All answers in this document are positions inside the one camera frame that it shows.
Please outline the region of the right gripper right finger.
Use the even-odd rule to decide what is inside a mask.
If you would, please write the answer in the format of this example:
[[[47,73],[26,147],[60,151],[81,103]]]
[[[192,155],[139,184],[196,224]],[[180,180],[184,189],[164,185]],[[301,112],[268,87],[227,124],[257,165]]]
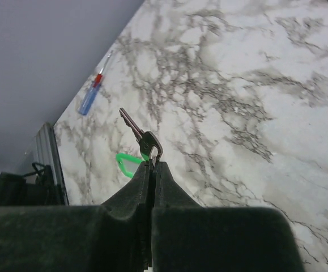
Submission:
[[[165,162],[155,166],[153,185],[154,271],[206,271],[206,210],[174,181]]]

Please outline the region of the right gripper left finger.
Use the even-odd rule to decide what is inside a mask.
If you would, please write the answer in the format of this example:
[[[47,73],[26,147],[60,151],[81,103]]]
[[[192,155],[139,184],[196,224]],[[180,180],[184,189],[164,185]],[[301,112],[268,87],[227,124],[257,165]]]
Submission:
[[[152,266],[153,206],[154,163],[148,160],[122,189],[93,207],[90,271],[144,271]]]

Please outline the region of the green key tag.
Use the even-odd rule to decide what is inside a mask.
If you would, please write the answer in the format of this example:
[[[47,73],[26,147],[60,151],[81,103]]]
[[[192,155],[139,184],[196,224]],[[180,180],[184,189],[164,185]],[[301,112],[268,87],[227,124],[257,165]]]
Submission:
[[[141,162],[151,159],[153,165],[156,165],[163,154],[163,148],[153,132],[140,129],[124,108],[120,108],[119,113],[125,124],[133,131],[142,157],[140,159],[124,153],[118,153],[116,155],[116,162],[121,172],[126,177],[132,178]]]

